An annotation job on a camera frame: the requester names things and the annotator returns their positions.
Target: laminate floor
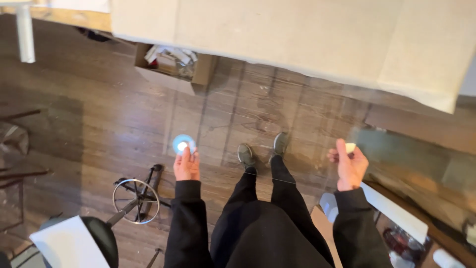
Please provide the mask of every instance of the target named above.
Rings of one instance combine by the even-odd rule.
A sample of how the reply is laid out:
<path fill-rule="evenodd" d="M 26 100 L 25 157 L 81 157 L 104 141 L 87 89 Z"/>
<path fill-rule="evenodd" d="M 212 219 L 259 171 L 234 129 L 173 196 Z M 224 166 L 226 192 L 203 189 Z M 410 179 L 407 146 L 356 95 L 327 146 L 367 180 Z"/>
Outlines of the laminate floor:
<path fill-rule="evenodd" d="M 34 21 L 37 61 L 19 61 L 15 18 L 0 16 L 0 107 L 42 109 L 14 120 L 30 132 L 32 165 L 51 175 L 25 178 L 24 224 L 1 234 L 16 250 L 50 216 L 96 216 L 115 210 L 112 183 L 143 178 L 154 164 L 166 171 L 159 194 L 173 197 L 173 138 L 188 134 L 201 155 L 202 198 L 208 231 L 243 173 L 240 143 L 257 157 L 257 194 L 269 200 L 268 159 L 276 134 L 290 133 L 285 163 L 311 209 L 323 192 L 336 188 L 336 167 L 326 159 L 336 138 L 360 128 L 367 102 L 346 97 L 345 86 L 271 66 L 221 58 L 205 96 L 151 86 L 134 69 L 134 49 L 99 43 L 73 27 Z M 166 247 L 171 214 L 137 226 L 119 222 L 113 230 L 121 267 L 145 267 L 157 247 Z M 163 265 L 160 256 L 155 267 Z"/>

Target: shoe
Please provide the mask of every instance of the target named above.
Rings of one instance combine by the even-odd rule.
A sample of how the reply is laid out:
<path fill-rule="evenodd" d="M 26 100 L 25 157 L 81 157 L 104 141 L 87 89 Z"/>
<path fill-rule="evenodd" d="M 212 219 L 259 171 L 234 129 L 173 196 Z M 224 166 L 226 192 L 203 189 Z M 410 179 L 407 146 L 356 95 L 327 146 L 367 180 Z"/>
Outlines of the shoe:
<path fill-rule="evenodd" d="M 238 146 L 238 160 L 245 167 L 245 169 L 255 166 L 253 152 L 251 151 L 251 148 L 246 144 L 240 144 Z"/>
<path fill-rule="evenodd" d="M 275 155 L 280 155 L 281 157 L 284 157 L 284 153 L 286 152 L 286 148 L 288 147 L 288 134 L 281 132 L 278 135 L 276 135 L 276 138 L 274 138 L 274 144 L 273 144 L 273 154 L 269 158 L 269 165 L 271 165 L 271 159 Z"/>

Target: left hand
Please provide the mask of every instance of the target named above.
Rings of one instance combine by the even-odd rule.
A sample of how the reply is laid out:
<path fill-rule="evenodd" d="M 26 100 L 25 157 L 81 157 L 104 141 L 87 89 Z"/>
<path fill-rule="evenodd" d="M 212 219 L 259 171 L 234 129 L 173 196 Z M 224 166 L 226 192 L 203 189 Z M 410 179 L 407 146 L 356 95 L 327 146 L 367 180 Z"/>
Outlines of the left hand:
<path fill-rule="evenodd" d="M 197 151 L 192 155 L 190 147 L 185 147 L 183 154 L 175 157 L 174 175 L 177 181 L 200 180 L 200 156 Z"/>

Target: right hand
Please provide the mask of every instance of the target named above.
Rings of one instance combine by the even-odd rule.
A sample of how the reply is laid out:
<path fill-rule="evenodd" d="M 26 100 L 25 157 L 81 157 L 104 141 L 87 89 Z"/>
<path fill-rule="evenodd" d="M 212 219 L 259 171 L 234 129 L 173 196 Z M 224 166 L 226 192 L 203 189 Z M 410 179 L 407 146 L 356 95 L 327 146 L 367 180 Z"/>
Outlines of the right hand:
<path fill-rule="evenodd" d="M 197 151 L 190 154 L 190 147 L 185 147 L 183 154 L 175 157 L 174 175 L 177 181 L 200 180 L 200 156 Z"/>
<path fill-rule="evenodd" d="M 354 157 L 349 158 L 343 139 L 337 139 L 336 148 L 330 149 L 327 157 L 329 161 L 338 163 L 337 190 L 343 192 L 358 189 L 368 167 L 367 158 L 358 147 L 354 149 Z"/>

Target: white object in hand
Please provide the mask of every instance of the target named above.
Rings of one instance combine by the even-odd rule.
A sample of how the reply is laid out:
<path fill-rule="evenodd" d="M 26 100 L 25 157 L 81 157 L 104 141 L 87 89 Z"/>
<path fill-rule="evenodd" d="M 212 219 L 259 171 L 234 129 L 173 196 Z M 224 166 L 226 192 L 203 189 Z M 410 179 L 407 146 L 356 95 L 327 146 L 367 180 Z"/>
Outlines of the white object in hand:
<path fill-rule="evenodd" d="M 355 150 L 355 148 L 356 148 L 356 144 L 347 143 L 347 144 L 346 144 L 346 153 L 347 153 L 347 154 L 353 153 L 354 150 Z"/>
<path fill-rule="evenodd" d="M 177 145 L 177 149 L 179 149 L 180 151 L 183 151 L 185 150 L 185 148 L 187 147 L 187 143 L 186 142 L 181 142 Z"/>

